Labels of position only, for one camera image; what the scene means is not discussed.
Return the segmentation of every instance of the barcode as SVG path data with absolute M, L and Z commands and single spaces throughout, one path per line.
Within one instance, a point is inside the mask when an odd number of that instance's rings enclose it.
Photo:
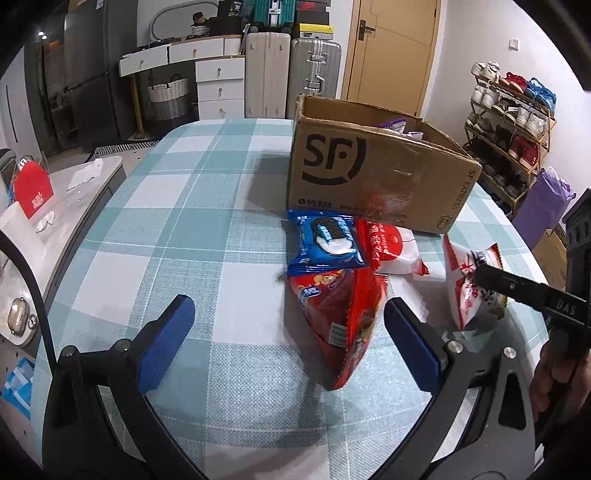
M 341 348 L 347 347 L 347 327 L 332 323 L 330 325 L 329 343 Z

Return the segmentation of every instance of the black cable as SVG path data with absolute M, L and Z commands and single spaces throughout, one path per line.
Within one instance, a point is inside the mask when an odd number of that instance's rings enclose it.
M 41 295 L 37 280 L 35 280 L 35 275 L 27 263 L 27 260 L 25 260 L 25 257 L 22 256 L 20 250 L 2 231 L 0 231 L 0 250 L 20 272 L 27 288 L 29 289 L 33 305 L 35 306 L 35 311 L 37 312 L 37 318 L 39 319 L 39 328 L 41 329 L 41 337 L 43 338 L 43 345 L 45 346 L 45 352 L 47 353 L 49 370 L 53 375 L 57 366 L 56 352 L 53 348 L 53 340 L 51 339 L 51 330 L 49 328 L 47 311 L 45 310 L 45 302 L 43 301 L 43 295 Z

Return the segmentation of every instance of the cardboard box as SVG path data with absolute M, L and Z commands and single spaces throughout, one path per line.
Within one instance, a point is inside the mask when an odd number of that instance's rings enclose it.
M 378 128 L 404 118 L 405 131 Z M 452 227 L 482 167 L 421 119 L 361 103 L 300 96 L 289 209 L 327 209 L 431 233 Z
M 552 230 L 546 230 L 532 250 L 542 269 L 548 285 L 559 290 L 566 289 L 566 248 Z

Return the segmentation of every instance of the red gift box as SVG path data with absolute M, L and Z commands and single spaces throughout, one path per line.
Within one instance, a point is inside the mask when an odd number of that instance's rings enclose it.
M 53 196 L 49 174 L 37 163 L 24 164 L 14 181 L 14 198 L 21 204 L 27 218 Z

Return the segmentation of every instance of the red shoe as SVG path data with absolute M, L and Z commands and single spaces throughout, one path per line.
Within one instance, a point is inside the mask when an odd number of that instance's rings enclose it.
M 507 72 L 507 76 L 504 78 L 506 82 L 509 82 L 508 87 L 512 90 L 516 90 L 523 95 L 527 88 L 527 80 L 520 75 L 513 75 L 511 72 Z
M 519 163 L 529 170 L 532 167 L 535 167 L 538 163 L 538 147 L 535 143 L 530 142 L 529 140 L 522 138 L 521 141 L 523 143 L 523 150 L 521 152 Z
M 523 152 L 525 139 L 519 135 L 513 137 L 511 147 L 509 148 L 508 154 L 516 160 L 519 160 L 521 153 Z

